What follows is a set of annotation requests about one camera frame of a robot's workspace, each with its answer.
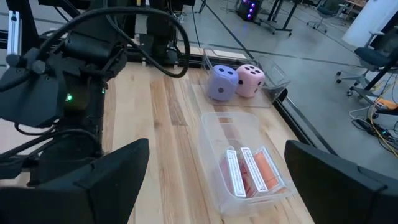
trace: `white label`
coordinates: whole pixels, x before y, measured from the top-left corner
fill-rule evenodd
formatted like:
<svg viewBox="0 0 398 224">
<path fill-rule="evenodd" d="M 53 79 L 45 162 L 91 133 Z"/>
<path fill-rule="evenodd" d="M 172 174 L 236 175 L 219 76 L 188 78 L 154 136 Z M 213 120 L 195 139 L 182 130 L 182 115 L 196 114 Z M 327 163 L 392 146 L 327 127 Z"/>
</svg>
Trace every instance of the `white label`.
<svg viewBox="0 0 398 224">
<path fill-rule="evenodd" d="M 251 174 L 251 177 L 253 178 L 254 184 L 256 185 L 257 191 L 258 192 L 268 191 L 266 183 L 264 183 L 259 168 L 257 167 L 257 164 L 254 161 L 254 158 L 251 154 L 250 148 L 241 148 L 241 151 L 243 153 L 244 160 L 248 165 L 249 172 Z"/>
<path fill-rule="evenodd" d="M 228 161 L 229 174 L 231 176 L 234 194 L 237 197 L 246 197 L 246 192 L 244 191 L 242 175 L 239 169 L 238 157 L 236 156 L 236 151 L 227 150 L 226 157 Z"/>
</svg>

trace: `foam dice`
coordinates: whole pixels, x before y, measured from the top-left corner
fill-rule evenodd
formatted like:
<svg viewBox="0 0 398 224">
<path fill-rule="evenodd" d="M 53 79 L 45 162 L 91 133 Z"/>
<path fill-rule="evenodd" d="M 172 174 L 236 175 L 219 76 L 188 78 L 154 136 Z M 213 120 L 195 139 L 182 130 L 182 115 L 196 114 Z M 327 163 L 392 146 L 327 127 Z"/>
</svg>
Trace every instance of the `foam dice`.
<svg viewBox="0 0 398 224">
<path fill-rule="evenodd" d="M 243 97 L 254 97 L 264 83 L 264 72 L 253 65 L 241 65 L 236 72 L 239 76 L 236 93 Z"/>
<path fill-rule="evenodd" d="M 208 80 L 207 95 L 215 100 L 230 100 L 238 87 L 238 73 L 224 65 L 213 67 L 213 75 Z"/>
</svg>

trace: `grey floor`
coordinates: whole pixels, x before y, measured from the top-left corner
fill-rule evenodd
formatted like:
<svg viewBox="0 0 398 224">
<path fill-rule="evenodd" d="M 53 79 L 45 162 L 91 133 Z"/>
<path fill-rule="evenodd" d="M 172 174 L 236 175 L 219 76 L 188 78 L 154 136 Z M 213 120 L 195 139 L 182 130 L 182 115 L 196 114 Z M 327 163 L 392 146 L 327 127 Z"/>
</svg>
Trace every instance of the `grey floor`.
<svg viewBox="0 0 398 224">
<path fill-rule="evenodd" d="M 266 55 L 284 70 L 291 79 L 288 86 L 289 98 L 339 156 L 376 172 L 398 178 L 397 158 L 383 149 L 376 138 L 351 124 L 348 112 L 368 105 L 358 101 L 357 97 L 346 96 L 346 90 L 352 85 L 352 81 L 339 85 L 335 83 L 335 74 L 339 70 L 364 71 L 359 67 L 358 59 L 353 53 L 355 48 L 341 40 L 347 27 L 343 26 L 339 19 L 327 20 L 329 29 L 328 33 L 324 34 L 306 26 L 307 21 L 319 19 L 317 13 L 311 8 L 298 6 L 288 26 L 293 28 L 293 34 L 288 37 L 285 32 L 272 35 L 265 26 L 244 22 L 235 13 L 226 12 L 225 0 L 207 0 L 207 3 L 250 54 L 254 57 Z M 201 1 L 197 1 L 194 11 L 199 10 L 200 4 Z M 31 5 L 39 32 L 59 27 L 64 23 L 51 7 L 39 6 L 37 0 L 31 0 Z M 232 8 L 233 3 L 229 2 L 228 7 Z M 278 25 L 281 26 L 285 21 L 291 7 L 291 3 L 284 3 L 277 18 Z M 263 8 L 269 10 L 270 2 L 265 0 Z M 0 5 L 2 30 L 7 29 L 7 11 L 4 4 Z M 183 19 L 183 26 L 192 45 L 197 46 L 191 7 L 185 6 L 184 12 L 187 15 Z M 201 14 L 195 14 L 195 19 L 201 47 L 246 54 L 207 7 Z M 145 32 L 145 17 L 138 18 L 137 31 Z M 5 55 L 5 51 L 0 52 L 0 64 L 5 63 Z M 309 130 L 294 110 L 291 112 L 299 123 L 303 124 L 304 129 Z M 359 112 L 355 115 L 364 116 L 364 113 Z M 377 121 L 386 128 L 393 128 L 397 119 L 394 116 L 380 115 Z M 319 144 L 320 149 L 325 150 L 317 140 L 315 142 Z"/>
</svg>

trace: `wooden table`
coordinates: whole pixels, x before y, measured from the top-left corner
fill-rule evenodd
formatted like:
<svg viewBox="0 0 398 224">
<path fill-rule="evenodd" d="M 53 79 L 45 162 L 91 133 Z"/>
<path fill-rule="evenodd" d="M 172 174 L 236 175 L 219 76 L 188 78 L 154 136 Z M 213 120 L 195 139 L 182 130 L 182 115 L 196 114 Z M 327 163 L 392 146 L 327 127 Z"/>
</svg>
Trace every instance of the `wooden table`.
<svg viewBox="0 0 398 224">
<path fill-rule="evenodd" d="M 351 13 L 351 11 L 354 9 L 355 6 L 363 8 L 366 5 L 366 1 L 363 1 L 363 0 L 345 0 L 345 2 L 350 4 L 350 7 L 348 9 L 347 16 L 344 18 L 344 21 L 347 20 L 349 14 Z"/>
<path fill-rule="evenodd" d="M 193 54 L 200 52 L 192 49 Z M 197 157 L 202 113 L 244 111 L 256 115 L 264 143 L 282 157 L 286 140 L 296 136 L 274 108 L 209 104 L 198 85 L 202 75 L 203 70 L 190 69 L 183 78 L 173 79 L 156 68 L 128 63 L 109 82 L 104 150 L 110 152 L 139 138 L 148 138 L 150 145 L 146 176 L 129 223 L 313 223 L 299 195 L 284 199 L 255 217 L 222 218 L 216 212 L 202 181 Z M 1 133 L 10 132 L 7 138 L 0 137 L 5 141 L 0 152 L 29 139 L 18 135 L 6 121 L 0 122 L 0 128 Z"/>
</svg>

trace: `transparent tray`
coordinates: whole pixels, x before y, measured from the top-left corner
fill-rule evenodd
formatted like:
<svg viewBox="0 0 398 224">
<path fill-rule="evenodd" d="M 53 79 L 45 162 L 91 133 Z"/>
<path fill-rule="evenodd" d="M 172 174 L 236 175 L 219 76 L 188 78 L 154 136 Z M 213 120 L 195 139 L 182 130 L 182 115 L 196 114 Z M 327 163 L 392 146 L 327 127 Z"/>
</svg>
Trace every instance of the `transparent tray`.
<svg viewBox="0 0 398 224">
<path fill-rule="evenodd" d="M 210 82 L 213 79 L 215 73 L 214 66 L 226 65 L 233 70 L 236 70 L 241 65 L 253 65 L 260 68 L 265 74 L 265 80 L 260 86 L 251 86 L 256 92 L 254 97 L 245 98 L 234 94 L 228 101 L 216 100 L 210 94 Z M 290 83 L 286 74 L 279 68 L 274 61 L 269 57 L 260 56 L 254 60 L 239 58 L 234 53 L 222 54 L 219 51 L 212 49 L 203 50 L 203 62 L 202 67 L 206 71 L 207 76 L 200 79 L 201 88 L 206 95 L 208 101 L 213 105 L 227 105 L 227 106 L 252 106 L 252 107 L 270 107 L 271 104 L 278 98 L 286 86 Z M 238 87 L 238 83 L 230 82 L 229 85 Z"/>
<path fill-rule="evenodd" d="M 234 195 L 226 175 L 226 151 L 250 148 L 254 156 L 266 150 L 272 178 L 264 178 L 268 191 L 249 198 Z M 283 198 L 296 193 L 283 158 L 273 146 L 266 146 L 259 134 L 259 121 L 250 113 L 204 113 L 198 142 L 198 155 L 215 208 L 224 216 L 255 215 Z"/>
</svg>

